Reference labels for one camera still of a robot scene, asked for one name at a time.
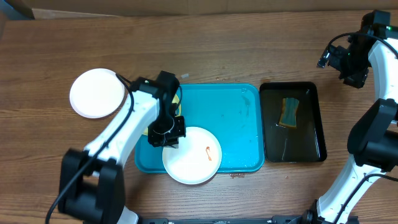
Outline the green yellow sponge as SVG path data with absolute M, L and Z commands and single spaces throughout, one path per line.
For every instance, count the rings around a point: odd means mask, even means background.
M 297 127 L 297 109 L 299 107 L 299 100 L 296 98 L 283 98 L 282 111 L 280 114 L 279 126 L 286 128 Z

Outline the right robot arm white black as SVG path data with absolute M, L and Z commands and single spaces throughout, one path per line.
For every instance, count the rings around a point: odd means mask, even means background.
M 348 223 L 361 197 L 397 166 L 397 37 L 377 39 L 368 50 L 373 67 L 375 102 L 352 128 L 349 158 L 332 186 L 293 223 Z

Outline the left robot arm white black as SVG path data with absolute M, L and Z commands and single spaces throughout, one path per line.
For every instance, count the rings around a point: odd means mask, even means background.
M 155 80 L 139 77 L 128 82 L 118 76 L 128 96 L 106 129 L 83 151 L 69 149 L 62 159 L 59 195 L 45 220 L 57 209 L 84 223 L 138 223 L 126 207 L 124 166 L 143 133 L 154 147 L 178 146 L 186 135 L 183 116 L 173 98 L 180 82 L 173 73 Z

